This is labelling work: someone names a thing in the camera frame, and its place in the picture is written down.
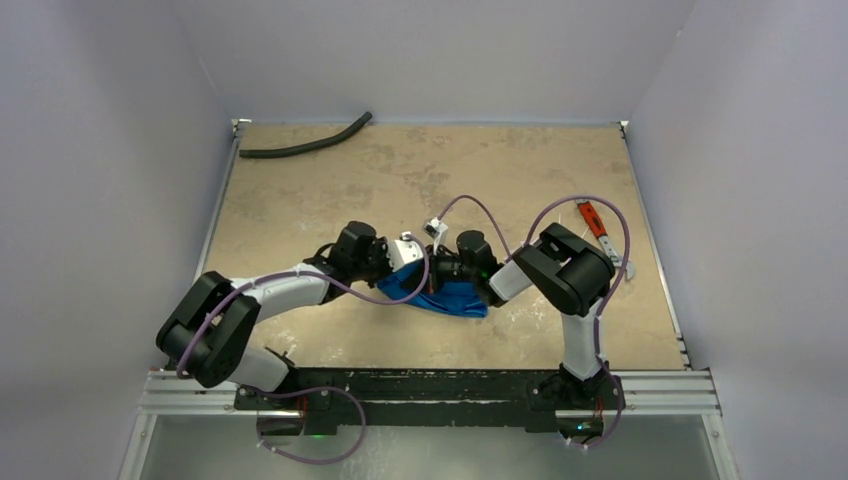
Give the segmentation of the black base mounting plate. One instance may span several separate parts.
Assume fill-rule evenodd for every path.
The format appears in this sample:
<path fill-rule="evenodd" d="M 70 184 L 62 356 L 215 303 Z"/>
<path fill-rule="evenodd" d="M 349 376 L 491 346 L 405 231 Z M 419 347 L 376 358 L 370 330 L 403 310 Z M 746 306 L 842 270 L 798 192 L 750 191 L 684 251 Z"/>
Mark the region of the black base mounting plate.
<path fill-rule="evenodd" d="M 290 414 L 307 435 L 340 426 L 521 428 L 592 436 L 625 406 L 620 380 L 587 380 L 557 369 L 375 369 L 302 367 L 272 394 L 247 386 L 235 408 Z"/>

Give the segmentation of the black foam tube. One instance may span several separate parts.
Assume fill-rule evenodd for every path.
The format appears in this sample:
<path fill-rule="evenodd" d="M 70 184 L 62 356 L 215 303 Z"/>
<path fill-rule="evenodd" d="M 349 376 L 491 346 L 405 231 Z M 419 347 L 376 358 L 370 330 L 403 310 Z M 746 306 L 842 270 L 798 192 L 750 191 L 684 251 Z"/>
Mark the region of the black foam tube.
<path fill-rule="evenodd" d="M 242 159 L 254 160 L 283 159 L 327 149 L 349 140 L 355 134 L 360 132 L 372 119 L 373 114 L 370 111 L 366 111 L 349 126 L 332 136 L 287 147 L 272 149 L 241 149 L 239 151 L 239 157 Z"/>

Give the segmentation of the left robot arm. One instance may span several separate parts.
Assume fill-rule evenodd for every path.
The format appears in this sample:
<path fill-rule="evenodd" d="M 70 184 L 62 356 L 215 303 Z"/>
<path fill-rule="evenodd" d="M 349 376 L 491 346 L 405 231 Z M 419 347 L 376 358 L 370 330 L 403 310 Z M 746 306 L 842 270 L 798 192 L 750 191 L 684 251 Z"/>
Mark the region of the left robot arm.
<path fill-rule="evenodd" d="M 367 223 L 349 222 L 337 239 L 290 269 L 249 278 L 208 271 L 192 284 L 155 338 L 181 377 L 206 388 L 225 381 L 259 390 L 272 408 L 297 399 L 298 382 L 282 355 L 250 347 L 254 327 L 271 317 L 327 304 L 352 293 L 356 282 L 375 287 L 391 274 L 425 260 L 411 234 L 380 237 Z"/>

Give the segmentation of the red handled adjustable wrench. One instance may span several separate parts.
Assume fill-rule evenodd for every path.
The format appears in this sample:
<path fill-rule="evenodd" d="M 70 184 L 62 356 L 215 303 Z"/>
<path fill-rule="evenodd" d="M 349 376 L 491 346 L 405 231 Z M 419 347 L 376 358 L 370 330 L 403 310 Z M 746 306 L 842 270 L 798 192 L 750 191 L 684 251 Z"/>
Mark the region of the red handled adjustable wrench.
<path fill-rule="evenodd" d="M 630 281 L 635 275 L 635 266 L 631 261 L 623 261 L 623 257 L 613 245 L 605 224 L 593 204 L 588 199 L 579 199 L 576 200 L 575 203 L 577 204 L 577 208 L 584 219 L 588 230 L 591 231 L 594 237 L 598 240 L 602 250 L 610 258 L 615 267 L 624 269 L 625 280 Z"/>

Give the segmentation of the aluminium frame rail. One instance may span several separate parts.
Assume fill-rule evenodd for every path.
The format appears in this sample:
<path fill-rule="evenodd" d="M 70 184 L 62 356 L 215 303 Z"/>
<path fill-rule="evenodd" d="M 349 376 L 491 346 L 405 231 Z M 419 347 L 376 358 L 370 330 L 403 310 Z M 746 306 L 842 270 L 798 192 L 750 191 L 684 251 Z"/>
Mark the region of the aluminium frame rail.
<path fill-rule="evenodd" d="M 553 372 L 538 370 L 343 370 L 306 369 L 294 399 L 250 393 L 232 382 L 205 388 L 170 371 L 149 373 L 139 402 L 144 414 L 256 415 L 298 418 L 329 412 L 333 401 L 351 402 L 330 392 L 352 394 L 367 410 L 404 407 L 516 407 L 549 412 L 557 418 L 582 418 L 616 411 L 625 415 L 716 415 L 720 402 L 710 373 L 697 371 L 622 371 L 619 386 L 600 386 L 582 399 L 555 385 Z"/>

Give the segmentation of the blue cloth napkin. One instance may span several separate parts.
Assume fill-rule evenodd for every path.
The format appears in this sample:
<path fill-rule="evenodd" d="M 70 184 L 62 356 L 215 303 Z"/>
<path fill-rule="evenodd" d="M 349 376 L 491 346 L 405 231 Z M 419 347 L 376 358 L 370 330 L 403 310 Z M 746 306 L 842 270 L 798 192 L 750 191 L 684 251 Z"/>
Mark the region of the blue cloth napkin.
<path fill-rule="evenodd" d="M 405 266 L 378 281 L 376 287 L 390 300 L 403 299 L 419 285 L 422 269 L 422 261 Z M 472 283 L 466 280 L 445 281 L 438 290 L 425 286 L 406 305 L 462 318 L 485 318 L 489 312 Z"/>

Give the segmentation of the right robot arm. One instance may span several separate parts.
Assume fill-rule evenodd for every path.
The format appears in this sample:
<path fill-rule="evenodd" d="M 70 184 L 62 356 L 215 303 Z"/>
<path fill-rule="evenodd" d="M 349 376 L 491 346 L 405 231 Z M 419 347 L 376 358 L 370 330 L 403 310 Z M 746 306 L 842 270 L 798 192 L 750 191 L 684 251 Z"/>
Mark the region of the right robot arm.
<path fill-rule="evenodd" d="M 605 366 L 596 325 L 603 299 L 610 293 L 615 268 L 609 257 L 561 224 L 552 223 L 535 241 L 499 261 L 482 232 L 459 234 L 454 251 L 428 249 L 430 270 L 415 271 L 412 286 L 425 279 L 423 292 L 445 293 L 450 283 L 464 283 L 487 307 L 501 307 L 530 287 L 538 290 L 561 316 L 564 356 L 561 392 L 584 407 L 601 391 L 598 374 Z"/>

